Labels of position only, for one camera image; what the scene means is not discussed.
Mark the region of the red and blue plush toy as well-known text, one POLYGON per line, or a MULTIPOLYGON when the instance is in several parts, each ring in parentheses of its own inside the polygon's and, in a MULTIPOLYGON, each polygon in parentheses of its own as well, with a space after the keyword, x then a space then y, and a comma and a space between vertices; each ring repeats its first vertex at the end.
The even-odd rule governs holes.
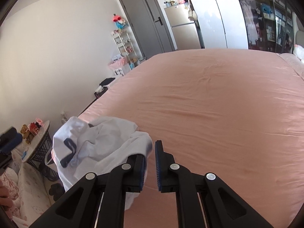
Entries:
POLYGON ((112 21, 115 23, 118 29, 123 29, 127 26, 125 20, 120 15, 113 15, 112 21))

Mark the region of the grey door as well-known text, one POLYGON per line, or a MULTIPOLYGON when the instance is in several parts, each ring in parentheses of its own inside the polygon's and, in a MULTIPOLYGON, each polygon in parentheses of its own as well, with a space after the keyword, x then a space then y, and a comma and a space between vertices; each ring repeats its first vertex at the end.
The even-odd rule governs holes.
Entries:
POLYGON ((119 0, 145 59, 174 51, 174 45, 157 0, 119 0))

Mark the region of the pink bed sheet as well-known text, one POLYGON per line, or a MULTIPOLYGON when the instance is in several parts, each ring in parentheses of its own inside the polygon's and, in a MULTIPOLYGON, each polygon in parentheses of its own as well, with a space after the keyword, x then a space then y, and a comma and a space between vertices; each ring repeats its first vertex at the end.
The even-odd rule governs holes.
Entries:
POLYGON ((274 227, 303 205, 303 79, 279 54, 195 49, 158 54, 80 118, 136 123, 191 172, 213 172, 274 227))

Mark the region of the pink pillow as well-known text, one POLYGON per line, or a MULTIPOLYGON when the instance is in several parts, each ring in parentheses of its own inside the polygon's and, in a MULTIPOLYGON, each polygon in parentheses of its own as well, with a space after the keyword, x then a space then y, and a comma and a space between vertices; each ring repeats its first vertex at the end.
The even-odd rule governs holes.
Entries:
POLYGON ((304 79, 303 63, 294 54, 283 53, 279 54, 279 56, 292 67, 292 69, 299 77, 301 77, 301 79, 304 79))

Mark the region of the round white side table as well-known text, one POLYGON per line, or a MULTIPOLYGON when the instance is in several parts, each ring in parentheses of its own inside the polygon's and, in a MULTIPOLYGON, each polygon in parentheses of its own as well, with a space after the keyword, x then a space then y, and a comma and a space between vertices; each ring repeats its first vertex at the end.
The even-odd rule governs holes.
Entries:
POLYGON ((46 177, 49 181, 55 182, 59 179, 57 167, 51 156, 53 141, 49 135, 50 121, 44 122, 33 138, 30 145, 26 145, 22 156, 22 163, 28 163, 46 177))

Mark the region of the white shirt with navy trim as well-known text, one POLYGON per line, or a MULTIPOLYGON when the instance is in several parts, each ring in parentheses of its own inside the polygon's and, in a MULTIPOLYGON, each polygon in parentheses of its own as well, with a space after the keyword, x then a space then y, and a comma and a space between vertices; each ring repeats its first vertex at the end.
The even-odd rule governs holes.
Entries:
POLYGON ((89 123, 71 117, 53 136, 52 157, 64 189, 69 190, 89 172, 109 173, 131 155, 147 159, 153 141, 136 123, 101 116, 89 123))

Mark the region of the white storage shelf rack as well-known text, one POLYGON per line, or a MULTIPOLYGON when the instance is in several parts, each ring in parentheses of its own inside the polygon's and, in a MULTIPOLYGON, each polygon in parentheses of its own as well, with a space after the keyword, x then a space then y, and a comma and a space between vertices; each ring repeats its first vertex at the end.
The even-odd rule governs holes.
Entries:
POLYGON ((138 63, 138 56, 128 32, 117 29, 112 31, 111 35, 120 55, 126 57, 131 68, 134 68, 138 63))

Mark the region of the pink storage box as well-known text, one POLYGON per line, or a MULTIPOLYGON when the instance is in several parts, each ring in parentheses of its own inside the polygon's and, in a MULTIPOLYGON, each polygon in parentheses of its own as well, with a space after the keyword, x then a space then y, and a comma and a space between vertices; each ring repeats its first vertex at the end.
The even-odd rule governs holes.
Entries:
POLYGON ((108 67, 114 71, 115 75, 124 76, 131 71, 131 67, 126 57, 122 57, 116 61, 110 62, 108 64, 108 67))

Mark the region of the black clothes pile on stool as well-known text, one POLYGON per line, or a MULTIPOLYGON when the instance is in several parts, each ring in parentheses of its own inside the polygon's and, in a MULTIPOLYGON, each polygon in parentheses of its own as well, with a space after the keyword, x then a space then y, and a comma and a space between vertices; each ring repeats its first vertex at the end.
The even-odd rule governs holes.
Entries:
POLYGON ((111 77, 111 78, 106 78, 104 79, 99 85, 100 86, 107 86, 109 85, 111 82, 113 82, 115 80, 115 78, 111 77))

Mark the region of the brown teddy bear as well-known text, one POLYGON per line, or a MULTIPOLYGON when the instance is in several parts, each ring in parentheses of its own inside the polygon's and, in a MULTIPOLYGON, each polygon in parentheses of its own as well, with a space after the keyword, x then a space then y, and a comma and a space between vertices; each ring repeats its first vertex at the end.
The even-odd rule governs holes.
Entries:
POLYGON ((22 126, 20 133, 23 135, 23 139, 25 140, 26 144, 30 145, 34 135, 30 132, 26 125, 22 126))

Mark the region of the pink patterned blanket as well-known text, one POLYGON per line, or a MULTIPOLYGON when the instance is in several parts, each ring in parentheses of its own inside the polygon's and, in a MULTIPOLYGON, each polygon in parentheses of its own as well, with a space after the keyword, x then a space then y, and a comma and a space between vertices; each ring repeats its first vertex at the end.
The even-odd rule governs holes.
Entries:
POLYGON ((13 201, 12 221, 17 227, 29 227, 50 208, 42 176, 29 164, 22 164, 18 173, 8 167, 1 182, 13 201))

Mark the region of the beige refrigerator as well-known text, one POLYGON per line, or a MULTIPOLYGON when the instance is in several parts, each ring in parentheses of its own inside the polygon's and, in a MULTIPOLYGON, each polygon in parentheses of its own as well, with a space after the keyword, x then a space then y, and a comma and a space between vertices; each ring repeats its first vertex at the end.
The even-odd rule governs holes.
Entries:
POLYGON ((196 24, 189 18, 189 8, 179 4, 164 9, 168 18, 177 50, 200 49, 201 43, 196 24))

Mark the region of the dark glass display cabinet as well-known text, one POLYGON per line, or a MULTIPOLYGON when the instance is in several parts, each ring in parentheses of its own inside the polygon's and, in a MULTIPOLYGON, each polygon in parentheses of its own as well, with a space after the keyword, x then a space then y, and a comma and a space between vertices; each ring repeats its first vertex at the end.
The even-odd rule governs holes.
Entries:
POLYGON ((248 48, 291 53, 294 46, 293 10, 287 0, 239 0, 248 48))

